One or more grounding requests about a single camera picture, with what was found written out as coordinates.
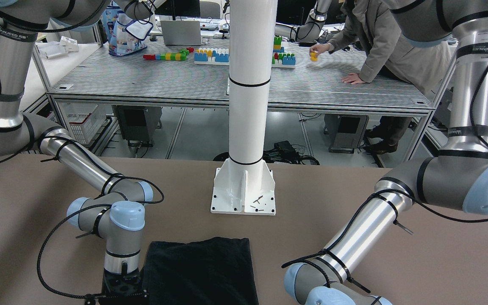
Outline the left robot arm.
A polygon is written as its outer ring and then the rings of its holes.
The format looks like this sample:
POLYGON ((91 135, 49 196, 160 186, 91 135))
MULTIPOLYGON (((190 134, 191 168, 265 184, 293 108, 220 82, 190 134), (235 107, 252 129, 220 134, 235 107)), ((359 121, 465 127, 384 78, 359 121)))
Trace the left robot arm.
POLYGON ((374 186, 348 224, 317 253, 284 264, 286 292, 306 305, 387 305, 345 287, 351 271, 400 212, 415 203, 488 215, 488 0, 387 0, 417 46, 452 36, 453 105, 448 141, 436 158, 404 162, 374 186))

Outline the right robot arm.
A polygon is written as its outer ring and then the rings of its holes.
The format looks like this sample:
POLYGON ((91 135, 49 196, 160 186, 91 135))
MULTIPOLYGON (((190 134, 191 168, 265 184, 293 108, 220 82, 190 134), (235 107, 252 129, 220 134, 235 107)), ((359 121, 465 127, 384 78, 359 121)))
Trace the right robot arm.
POLYGON ((64 222, 85 235, 106 241, 101 293, 76 295, 49 286, 41 272, 45 239, 36 263, 37 276, 50 292, 86 305, 147 305, 150 292, 139 266, 145 205, 154 203, 156 186, 129 177, 101 161, 70 137, 68 130, 35 114, 22 114, 29 60, 38 34, 51 20, 64 31, 96 25, 108 0, 0 0, 0 157, 7 161, 23 151, 39 151, 68 166, 100 191, 96 198, 76 199, 64 222))

